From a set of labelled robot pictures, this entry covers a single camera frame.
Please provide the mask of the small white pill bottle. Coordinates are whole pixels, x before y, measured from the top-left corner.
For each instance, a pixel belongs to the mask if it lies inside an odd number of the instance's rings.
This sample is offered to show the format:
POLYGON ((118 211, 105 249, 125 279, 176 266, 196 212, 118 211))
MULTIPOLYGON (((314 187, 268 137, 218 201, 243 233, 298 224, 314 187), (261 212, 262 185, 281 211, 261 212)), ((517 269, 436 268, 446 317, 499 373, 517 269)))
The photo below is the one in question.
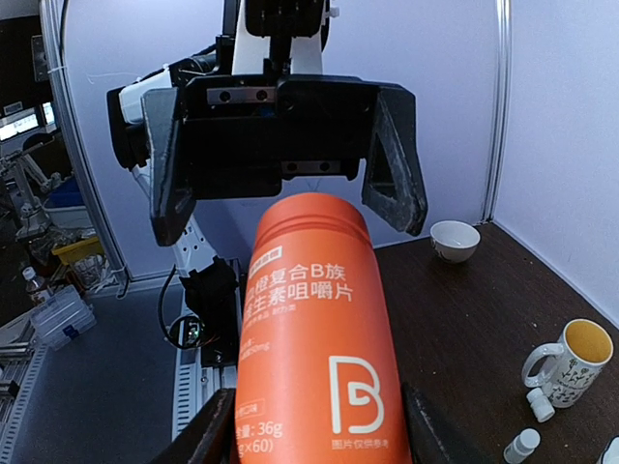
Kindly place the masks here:
POLYGON ((540 442, 540 433, 534 428, 526 428, 505 447, 503 459, 509 464, 520 464, 536 450, 540 442))

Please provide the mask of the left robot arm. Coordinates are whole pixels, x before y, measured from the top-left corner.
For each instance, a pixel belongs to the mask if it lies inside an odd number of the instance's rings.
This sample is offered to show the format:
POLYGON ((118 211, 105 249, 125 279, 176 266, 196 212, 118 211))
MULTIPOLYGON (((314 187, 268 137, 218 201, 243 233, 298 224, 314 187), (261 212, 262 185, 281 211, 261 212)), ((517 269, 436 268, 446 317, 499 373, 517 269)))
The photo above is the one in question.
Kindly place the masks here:
POLYGON ((185 290, 189 314, 162 324, 177 349, 213 345, 221 366, 237 355, 245 278, 201 232, 199 200, 273 197, 297 177, 362 177, 365 206, 398 232, 422 231, 415 96, 323 72, 336 14, 330 1, 228 1, 212 45, 106 95, 116 159, 145 193, 185 290))

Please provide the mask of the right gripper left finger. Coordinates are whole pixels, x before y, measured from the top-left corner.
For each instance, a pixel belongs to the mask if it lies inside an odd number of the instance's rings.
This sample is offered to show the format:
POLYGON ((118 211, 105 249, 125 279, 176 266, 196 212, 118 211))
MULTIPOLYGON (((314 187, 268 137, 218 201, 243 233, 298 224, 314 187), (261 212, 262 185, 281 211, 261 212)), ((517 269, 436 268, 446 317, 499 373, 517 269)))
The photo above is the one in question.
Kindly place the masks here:
POLYGON ((150 463, 235 463, 235 389, 220 389, 150 463))

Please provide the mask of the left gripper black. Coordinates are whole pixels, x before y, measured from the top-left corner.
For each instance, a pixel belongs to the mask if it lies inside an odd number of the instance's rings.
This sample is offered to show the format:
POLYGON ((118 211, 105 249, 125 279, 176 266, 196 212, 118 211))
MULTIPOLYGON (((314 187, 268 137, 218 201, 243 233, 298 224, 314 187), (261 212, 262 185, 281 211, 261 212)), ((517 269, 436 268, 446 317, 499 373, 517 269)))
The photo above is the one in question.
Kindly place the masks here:
POLYGON ((183 122, 176 87, 141 98, 159 246, 181 238, 195 198, 276 196, 297 177, 352 181, 364 158, 362 203, 397 232, 421 234, 428 204, 416 98, 402 86, 313 74, 203 76, 183 97, 183 122))

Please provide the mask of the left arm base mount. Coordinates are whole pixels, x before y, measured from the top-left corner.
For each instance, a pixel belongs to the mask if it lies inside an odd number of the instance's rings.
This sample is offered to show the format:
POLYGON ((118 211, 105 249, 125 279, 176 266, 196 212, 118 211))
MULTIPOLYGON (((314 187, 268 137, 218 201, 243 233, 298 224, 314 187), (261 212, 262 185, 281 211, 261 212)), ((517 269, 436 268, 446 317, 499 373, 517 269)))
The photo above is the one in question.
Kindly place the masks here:
POLYGON ((204 270, 191 271, 188 277, 182 277, 183 302, 190 313, 167 326, 163 314, 165 293, 175 274, 175 270, 170 271, 157 303, 158 321, 165 339, 180 350, 197 349, 204 367, 237 364, 240 286, 233 267, 216 257, 204 270))

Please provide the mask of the large orange pill bottle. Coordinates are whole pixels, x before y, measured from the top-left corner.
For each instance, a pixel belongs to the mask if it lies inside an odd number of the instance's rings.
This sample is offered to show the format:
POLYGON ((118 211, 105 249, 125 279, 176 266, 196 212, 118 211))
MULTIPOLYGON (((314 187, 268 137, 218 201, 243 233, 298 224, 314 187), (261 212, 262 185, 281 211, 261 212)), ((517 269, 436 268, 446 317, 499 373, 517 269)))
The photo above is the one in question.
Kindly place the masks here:
POLYGON ((383 285, 350 203, 303 193, 258 224, 234 410, 243 463, 408 463, 383 285))

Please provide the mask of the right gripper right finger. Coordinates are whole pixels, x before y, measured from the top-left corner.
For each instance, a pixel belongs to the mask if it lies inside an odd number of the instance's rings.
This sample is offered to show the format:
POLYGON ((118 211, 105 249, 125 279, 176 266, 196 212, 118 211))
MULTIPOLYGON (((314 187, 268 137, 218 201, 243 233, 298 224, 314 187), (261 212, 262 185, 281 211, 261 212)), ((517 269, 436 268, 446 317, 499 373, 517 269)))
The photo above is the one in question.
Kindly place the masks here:
POLYGON ((415 463, 487 463, 488 457, 467 440, 420 391, 401 384, 409 447, 415 463))

